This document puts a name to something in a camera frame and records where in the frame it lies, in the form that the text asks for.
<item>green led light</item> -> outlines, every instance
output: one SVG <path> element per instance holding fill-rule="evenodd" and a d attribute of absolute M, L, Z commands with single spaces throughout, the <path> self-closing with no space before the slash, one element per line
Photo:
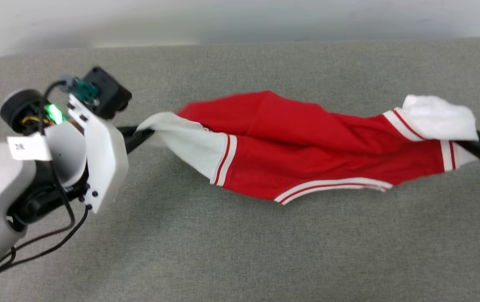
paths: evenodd
<path fill-rule="evenodd" d="M 63 112 L 61 112 L 59 108 L 57 108 L 57 106 L 54 104 L 47 105 L 46 112 L 48 113 L 50 118 L 54 121 L 54 123 L 58 125 L 67 120 L 63 116 Z"/>

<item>white stripe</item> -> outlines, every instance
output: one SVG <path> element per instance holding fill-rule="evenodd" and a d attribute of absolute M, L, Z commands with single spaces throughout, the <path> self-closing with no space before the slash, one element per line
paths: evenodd
<path fill-rule="evenodd" d="M 282 193 L 281 195 L 276 197 L 274 200 L 280 203 L 287 196 L 293 193 L 296 193 L 298 191 L 301 191 L 303 189 L 307 189 L 309 187 L 316 187 L 321 185 L 339 185 L 339 184 L 348 185 L 350 183 L 364 184 L 364 185 L 369 185 L 371 187 L 379 187 L 380 189 L 384 189 L 384 190 L 388 190 L 393 187 L 393 185 L 391 185 L 388 182 L 384 182 L 382 180 L 373 180 L 372 178 L 366 178 L 366 177 L 342 178 L 341 180 L 313 180 L 310 182 L 302 183 L 300 185 L 293 187 L 292 189 L 287 190 L 285 193 Z"/>
<path fill-rule="evenodd" d="M 223 153 L 221 153 L 221 156 L 219 157 L 219 160 L 217 161 L 217 165 L 215 166 L 213 176 L 210 179 L 211 184 L 215 184 L 215 178 L 217 177 L 217 173 L 219 172 L 219 168 L 221 167 L 221 162 L 223 162 L 225 159 L 225 154 L 227 153 L 227 134 L 224 133 L 218 133 L 220 136 L 225 137 L 225 147 L 223 148 Z"/>
<path fill-rule="evenodd" d="M 441 140 L 441 154 L 443 155 L 443 166 L 445 171 L 452 171 L 452 153 L 450 152 L 450 141 Z"/>
<path fill-rule="evenodd" d="M 219 172 L 219 179 L 215 185 L 220 187 L 225 184 L 225 178 L 227 177 L 228 168 L 231 166 L 232 160 L 234 159 L 234 155 L 236 155 L 236 146 L 238 145 L 238 140 L 235 135 L 229 135 L 230 143 L 228 146 L 228 154 L 223 166 L 221 167 L 221 171 Z"/>
<path fill-rule="evenodd" d="M 383 188 L 383 187 L 372 187 L 372 186 L 369 186 L 369 185 L 357 185 L 357 184 L 343 184 L 343 185 L 334 185 L 334 186 L 331 186 L 331 187 L 314 187 L 312 189 L 308 189 L 308 190 L 305 190 L 305 191 L 301 191 L 299 193 L 296 193 L 292 196 L 290 196 L 288 199 L 286 199 L 282 205 L 285 205 L 287 203 L 289 203 L 290 201 L 298 198 L 298 197 L 301 197 L 303 195 L 307 195 L 309 193 L 313 193 L 313 192 L 318 192 L 318 191 L 325 191 L 325 190 L 333 190 L 333 189 L 364 189 L 364 188 L 367 188 L 367 189 L 375 189 L 375 190 L 379 190 L 379 191 L 382 191 L 382 192 L 386 192 L 387 189 Z"/>
<path fill-rule="evenodd" d="M 468 164 L 470 162 L 478 160 L 476 156 L 474 156 L 466 149 L 463 149 L 463 147 L 458 145 L 457 143 L 452 143 L 452 147 L 454 148 L 454 160 L 456 161 L 456 169 L 460 168 L 460 166 L 463 166 L 464 164 Z"/>
<path fill-rule="evenodd" d="M 416 134 L 411 132 L 407 126 L 402 123 L 402 121 L 398 118 L 398 116 L 391 110 L 387 111 L 386 113 L 383 114 L 383 116 L 395 127 L 402 136 L 407 138 L 410 141 L 423 141 L 420 137 L 418 137 Z"/>

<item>sticker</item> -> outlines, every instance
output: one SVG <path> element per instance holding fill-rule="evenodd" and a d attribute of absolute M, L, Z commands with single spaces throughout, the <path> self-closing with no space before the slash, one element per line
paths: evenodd
<path fill-rule="evenodd" d="M 38 132 L 31 136 L 8 136 L 10 154 L 15 160 L 51 161 L 52 153 L 46 138 Z"/>

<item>red jersey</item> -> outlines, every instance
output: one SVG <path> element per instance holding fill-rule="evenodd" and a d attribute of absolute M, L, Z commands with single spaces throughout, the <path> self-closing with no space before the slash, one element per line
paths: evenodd
<path fill-rule="evenodd" d="M 452 141 L 433 139 L 436 130 L 431 130 L 431 120 L 424 122 L 416 113 L 397 108 L 368 118 L 341 115 L 264 91 L 191 103 L 177 113 L 195 122 L 189 135 L 180 135 L 185 136 L 181 139 L 186 141 L 184 147 L 171 145 L 178 138 L 168 137 L 179 136 L 180 128 L 174 132 L 165 127 L 162 137 L 165 145 L 212 184 L 286 204 L 328 189 L 387 191 L 407 180 L 455 170 L 473 160 Z M 474 129 L 474 117 L 470 120 L 468 116 L 459 120 L 467 126 L 472 123 L 467 128 Z M 157 124 L 154 129 L 160 132 Z M 198 124 L 202 127 L 195 130 Z M 190 143 L 199 132 L 204 138 Z M 476 130 L 468 132 L 456 130 L 453 139 L 476 139 Z M 200 150 L 200 145 L 218 141 L 223 147 L 204 150 L 203 146 Z M 192 154 L 183 157 L 183 153 Z M 202 162 L 193 155 L 197 153 Z M 217 157 L 206 160 L 212 157 L 209 153 Z M 203 167 L 203 162 L 208 162 L 208 167 Z"/>

